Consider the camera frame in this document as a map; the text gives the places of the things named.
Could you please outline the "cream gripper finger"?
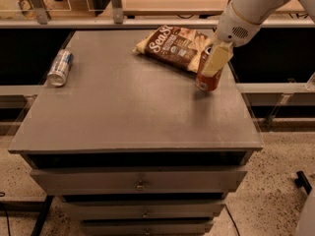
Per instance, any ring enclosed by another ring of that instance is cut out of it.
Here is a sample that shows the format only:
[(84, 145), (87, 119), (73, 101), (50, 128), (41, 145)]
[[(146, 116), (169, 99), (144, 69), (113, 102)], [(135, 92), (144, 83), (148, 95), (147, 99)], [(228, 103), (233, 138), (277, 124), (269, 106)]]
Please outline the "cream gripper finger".
[(233, 56), (232, 42), (214, 43), (201, 75), (207, 78), (213, 77)]

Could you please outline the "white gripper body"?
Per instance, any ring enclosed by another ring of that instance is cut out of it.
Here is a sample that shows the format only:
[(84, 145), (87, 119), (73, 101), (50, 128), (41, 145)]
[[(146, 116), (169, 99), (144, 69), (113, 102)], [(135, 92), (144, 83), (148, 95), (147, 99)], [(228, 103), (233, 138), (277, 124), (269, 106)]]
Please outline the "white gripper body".
[(247, 44), (260, 28), (260, 24), (250, 21), (230, 2), (220, 16), (216, 35), (220, 41), (239, 47)]

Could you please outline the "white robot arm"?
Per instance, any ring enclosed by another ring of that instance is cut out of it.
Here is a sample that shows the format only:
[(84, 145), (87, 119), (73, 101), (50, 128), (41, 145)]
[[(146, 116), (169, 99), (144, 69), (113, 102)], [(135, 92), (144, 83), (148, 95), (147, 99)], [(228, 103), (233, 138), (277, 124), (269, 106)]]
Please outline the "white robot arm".
[[(232, 49), (247, 44), (278, 8), (291, 0), (230, 0), (220, 15), (210, 55), (198, 74), (213, 77), (232, 57)], [(298, 0), (315, 21), (315, 0)]]

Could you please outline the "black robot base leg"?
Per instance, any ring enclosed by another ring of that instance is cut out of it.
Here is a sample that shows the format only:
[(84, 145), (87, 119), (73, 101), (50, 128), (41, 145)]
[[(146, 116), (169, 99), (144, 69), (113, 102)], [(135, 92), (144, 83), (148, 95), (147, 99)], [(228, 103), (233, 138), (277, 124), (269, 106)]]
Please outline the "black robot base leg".
[(307, 195), (309, 195), (312, 191), (312, 186), (310, 185), (307, 177), (305, 176), (303, 171), (296, 172), (297, 178), (294, 180), (295, 185), (298, 188), (303, 188)]

